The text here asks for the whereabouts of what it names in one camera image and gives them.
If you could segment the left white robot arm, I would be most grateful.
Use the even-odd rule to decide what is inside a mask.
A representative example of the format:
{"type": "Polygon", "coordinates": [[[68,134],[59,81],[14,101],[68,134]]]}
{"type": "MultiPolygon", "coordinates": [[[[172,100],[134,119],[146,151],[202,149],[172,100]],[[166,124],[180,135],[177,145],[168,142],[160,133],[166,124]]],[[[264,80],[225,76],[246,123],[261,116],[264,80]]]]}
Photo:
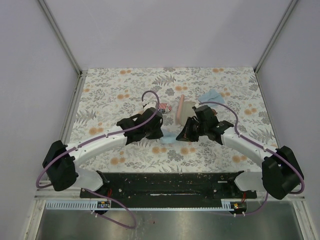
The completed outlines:
{"type": "Polygon", "coordinates": [[[64,144],[61,140],[51,144],[42,167],[57,192],[70,187],[85,188],[98,198],[107,195],[109,186],[100,173],[82,169],[90,159],[115,148],[124,147],[142,139],[160,139],[163,115],[156,108],[147,108],[142,114],[123,118],[102,135],[83,142],[64,144]]]}

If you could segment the pink glasses case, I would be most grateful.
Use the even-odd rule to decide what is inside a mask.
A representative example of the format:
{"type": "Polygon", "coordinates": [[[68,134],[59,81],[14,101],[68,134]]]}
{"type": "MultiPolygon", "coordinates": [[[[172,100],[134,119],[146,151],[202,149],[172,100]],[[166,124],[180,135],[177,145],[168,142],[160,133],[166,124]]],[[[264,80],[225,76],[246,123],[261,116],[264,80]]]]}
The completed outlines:
{"type": "Polygon", "coordinates": [[[176,112],[176,123],[184,126],[188,118],[194,117],[196,114],[193,107],[196,105],[194,101],[186,101],[185,95],[180,96],[177,112],[176,112]]]}

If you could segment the brown sunglasses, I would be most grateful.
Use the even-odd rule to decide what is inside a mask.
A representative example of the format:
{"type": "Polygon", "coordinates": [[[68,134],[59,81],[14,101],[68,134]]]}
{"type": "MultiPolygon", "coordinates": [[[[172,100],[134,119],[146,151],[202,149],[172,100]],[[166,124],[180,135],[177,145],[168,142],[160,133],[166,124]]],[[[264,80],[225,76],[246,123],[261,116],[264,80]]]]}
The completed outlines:
{"type": "Polygon", "coordinates": [[[217,111],[216,111],[215,109],[211,108],[211,110],[212,110],[212,112],[213,112],[214,116],[216,116],[216,115],[218,114],[218,113],[217,113],[217,111]]]}

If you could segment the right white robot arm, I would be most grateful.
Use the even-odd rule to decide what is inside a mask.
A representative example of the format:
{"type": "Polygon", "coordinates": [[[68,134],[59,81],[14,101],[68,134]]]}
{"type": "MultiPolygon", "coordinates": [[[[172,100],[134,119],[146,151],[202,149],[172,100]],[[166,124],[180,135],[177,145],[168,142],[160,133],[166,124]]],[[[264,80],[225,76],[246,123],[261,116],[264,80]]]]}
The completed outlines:
{"type": "Polygon", "coordinates": [[[242,172],[228,184],[228,194],[239,198],[245,191],[266,191],[277,200],[298,195],[305,189],[304,176],[293,151],[275,148],[238,131],[237,123],[219,121],[207,106],[194,106],[195,115],[187,121],[176,137],[180,142],[197,142],[206,136],[221,146],[233,149],[261,168],[261,172],[242,172]]]}

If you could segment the flag pattern glasses case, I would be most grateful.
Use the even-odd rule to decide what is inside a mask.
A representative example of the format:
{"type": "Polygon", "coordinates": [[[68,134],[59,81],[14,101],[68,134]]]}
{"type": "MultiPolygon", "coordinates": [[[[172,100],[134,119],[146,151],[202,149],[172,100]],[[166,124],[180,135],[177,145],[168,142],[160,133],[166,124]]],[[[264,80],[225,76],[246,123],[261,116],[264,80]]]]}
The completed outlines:
{"type": "Polygon", "coordinates": [[[158,111],[161,114],[168,114],[172,111],[172,106],[166,102],[161,102],[158,106],[158,111]]]}

